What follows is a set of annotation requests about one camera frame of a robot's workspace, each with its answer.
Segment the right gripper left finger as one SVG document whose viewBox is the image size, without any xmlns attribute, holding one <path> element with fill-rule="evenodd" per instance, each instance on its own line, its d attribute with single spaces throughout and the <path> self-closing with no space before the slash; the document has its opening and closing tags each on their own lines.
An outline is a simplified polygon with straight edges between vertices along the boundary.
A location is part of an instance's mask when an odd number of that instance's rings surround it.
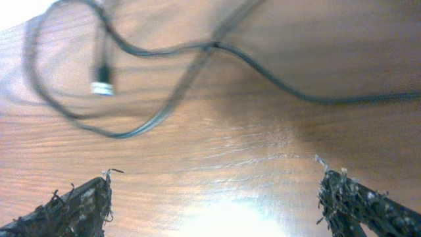
<svg viewBox="0 0 421 237">
<path fill-rule="evenodd" d="M 31 213 L 19 216 L 1 227 L 2 237 L 24 236 L 104 236 L 103 227 L 114 220 L 112 212 L 111 172 L 93 178 L 50 201 Z"/>
</svg>

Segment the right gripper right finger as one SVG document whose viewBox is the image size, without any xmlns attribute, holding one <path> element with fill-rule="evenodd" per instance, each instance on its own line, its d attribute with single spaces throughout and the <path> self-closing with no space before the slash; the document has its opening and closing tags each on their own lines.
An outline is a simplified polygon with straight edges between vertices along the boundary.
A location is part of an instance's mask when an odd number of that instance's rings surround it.
<svg viewBox="0 0 421 237">
<path fill-rule="evenodd" d="M 349 178 L 347 169 L 334 171 L 318 155 L 314 160 L 324 169 L 318 207 L 333 236 L 366 236 L 364 224 L 377 236 L 420 237 L 419 213 Z"/>
</svg>

